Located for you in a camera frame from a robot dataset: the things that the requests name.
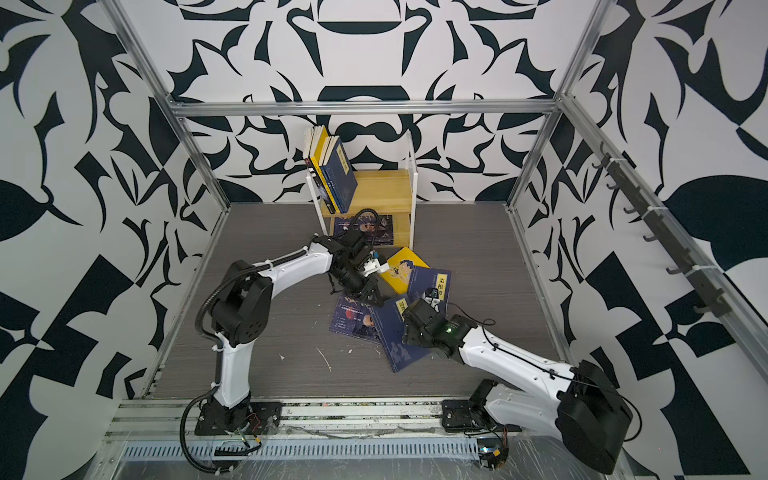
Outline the purple portrait book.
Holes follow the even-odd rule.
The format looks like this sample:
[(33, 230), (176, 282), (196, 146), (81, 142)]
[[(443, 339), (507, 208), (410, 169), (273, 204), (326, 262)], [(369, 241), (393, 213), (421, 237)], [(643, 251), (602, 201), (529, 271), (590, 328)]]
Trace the purple portrait book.
[(371, 309), (345, 295), (338, 298), (329, 331), (372, 343), (380, 342)]
[(339, 234), (350, 228), (359, 230), (364, 237), (373, 241), (374, 246), (393, 246), (395, 235), (393, 217), (380, 215), (376, 217), (370, 212), (361, 214), (357, 219), (353, 216), (335, 217), (332, 224), (332, 233)]

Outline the large yellow book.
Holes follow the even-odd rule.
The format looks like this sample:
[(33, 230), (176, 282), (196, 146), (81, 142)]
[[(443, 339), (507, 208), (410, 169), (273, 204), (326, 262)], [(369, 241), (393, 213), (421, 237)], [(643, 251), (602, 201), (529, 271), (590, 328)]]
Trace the large yellow book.
[(308, 157), (312, 165), (312, 169), (315, 172), (316, 177), (322, 187), (322, 197), (325, 201), (326, 208), (329, 213), (336, 213), (336, 204), (331, 193), (330, 186), (324, 176), (321, 169), (323, 161), (323, 155), (325, 150), (325, 144), (329, 137), (328, 131), (324, 125), (314, 126), (311, 130), (311, 141)]

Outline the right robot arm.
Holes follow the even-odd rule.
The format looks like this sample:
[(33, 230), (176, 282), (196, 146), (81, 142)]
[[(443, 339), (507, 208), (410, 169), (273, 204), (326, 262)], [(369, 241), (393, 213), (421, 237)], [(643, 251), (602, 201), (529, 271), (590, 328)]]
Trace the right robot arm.
[(592, 470), (605, 475), (615, 471), (636, 418), (633, 403), (600, 366), (546, 359), (503, 340), (486, 323), (462, 315), (446, 317), (422, 299), (404, 310), (403, 320), (404, 343), (498, 378), (479, 398), (496, 423), (555, 438)]

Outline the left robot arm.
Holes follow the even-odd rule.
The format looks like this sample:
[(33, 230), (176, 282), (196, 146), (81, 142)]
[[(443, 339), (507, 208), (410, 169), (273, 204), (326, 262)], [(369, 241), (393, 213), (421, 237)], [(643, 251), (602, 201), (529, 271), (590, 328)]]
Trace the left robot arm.
[(199, 308), (194, 326), (213, 342), (217, 371), (203, 398), (225, 413), (249, 406), (249, 371), (255, 340), (266, 329), (272, 300), (315, 276), (328, 275), (345, 296), (381, 306), (377, 276), (387, 261), (359, 230), (314, 235), (302, 248), (256, 263), (237, 261)]

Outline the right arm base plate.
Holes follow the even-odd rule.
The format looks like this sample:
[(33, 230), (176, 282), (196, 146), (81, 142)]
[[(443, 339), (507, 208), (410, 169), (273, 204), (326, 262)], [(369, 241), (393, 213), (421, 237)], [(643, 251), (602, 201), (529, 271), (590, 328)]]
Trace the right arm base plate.
[(493, 431), (498, 426), (484, 400), (446, 399), (441, 402), (441, 409), (441, 426), (449, 433)]

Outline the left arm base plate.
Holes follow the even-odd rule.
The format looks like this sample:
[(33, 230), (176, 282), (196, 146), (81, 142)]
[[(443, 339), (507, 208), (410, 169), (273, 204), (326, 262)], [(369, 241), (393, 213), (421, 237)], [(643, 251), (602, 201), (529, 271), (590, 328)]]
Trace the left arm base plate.
[(284, 404), (279, 401), (242, 401), (228, 408), (216, 399), (206, 400), (197, 415), (194, 433), (197, 436), (217, 436), (240, 432), (261, 435), (281, 423)]

